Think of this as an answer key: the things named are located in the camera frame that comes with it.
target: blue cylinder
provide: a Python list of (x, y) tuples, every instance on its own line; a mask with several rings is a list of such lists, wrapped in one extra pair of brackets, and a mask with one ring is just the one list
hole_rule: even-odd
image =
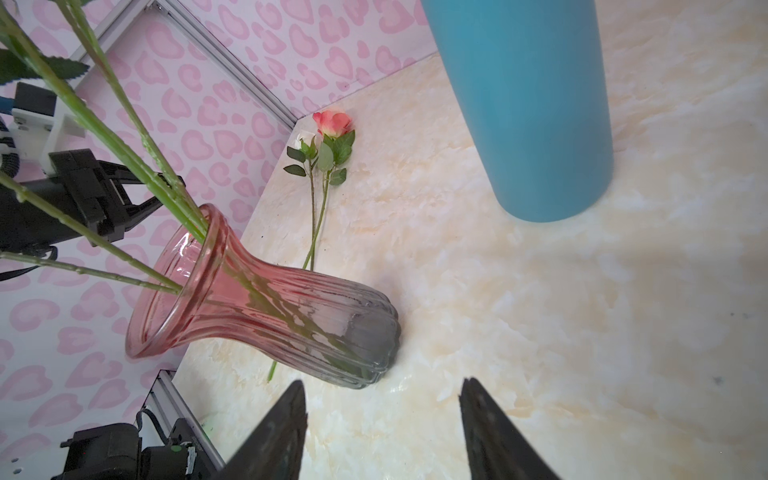
[(498, 202), (550, 222), (579, 214), (613, 173), (594, 0), (422, 0)]

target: table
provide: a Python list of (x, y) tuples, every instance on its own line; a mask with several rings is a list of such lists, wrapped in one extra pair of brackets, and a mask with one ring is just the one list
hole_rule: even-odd
[[(174, 383), (225, 459), (301, 378), (303, 478), (468, 478), (457, 395), (475, 376), (564, 480), (768, 475), (768, 11), (598, 16), (616, 168), (574, 218), (500, 208), (438, 55), (334, 105), (357, 141), (316, 270), (389, 296), (402, 348), (353, 391), (284, 366), (267, 384), (255, 349), (194, 343)], [(310, 197), (289, 163), (243, 243), (301, 266)]]

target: blue container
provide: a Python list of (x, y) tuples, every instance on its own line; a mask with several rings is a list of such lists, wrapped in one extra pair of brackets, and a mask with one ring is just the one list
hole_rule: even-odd
[(613, 173), (594, 0), (422, 0), (498, 202), (550, 222)]

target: wall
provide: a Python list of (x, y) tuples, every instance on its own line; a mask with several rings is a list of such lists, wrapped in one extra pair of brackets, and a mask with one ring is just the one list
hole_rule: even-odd
[[(51, 2), (19, 4), (22, 26), (46, 53), (74, 51), (74, 36)], [(88, 6), (94, 20), (98, 17), (93, 12), (102, 7), (108, 10), (111, 4), (97, 0)], [(140, 116), (195, 200), (216, 204), (239, 233), (289, 131), (158, 13), (140, 17), (109, 55)], [(136, 152), (142, 151), (100, 75), (86, 78), (79, 93)], [(89, 147), (97, 158), (116, 161), (90, 136), (67, 147)], [(25, 163), (20, 178), (36, 175), (34, 165)], [(152, 264), (176, 228), (177, 221), (163, 208), (118, 245)], [(85, 240), (58, 246), (60, 260), (131, 271)], [(12, 267), (0, 263), (0, 271)], [(137, 287), (61, 270), (36, 270), (0, 283), (0, 462), (54, 448), (84, 427), (133, 422), (157, 370), (174, 368), (184, 353), (179, 348), (153, 359), (125, 357), (124, 334), (137, 293)]]
[(420, 0), (182, 0), (299, 118), (437, 51)]

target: glass vase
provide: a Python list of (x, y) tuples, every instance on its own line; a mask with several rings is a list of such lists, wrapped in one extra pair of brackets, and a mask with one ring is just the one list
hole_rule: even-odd
[(155, 269), (183, 285), (176, 296), (144, 289), (125, 339), (132, 358), (219, 337), (338, 386), (378, 381), (399, 348), (397, 310), (360, 283), (263, 262), (250, 255), (223, 214), (201, 207), (200, 245), (183, 227)]

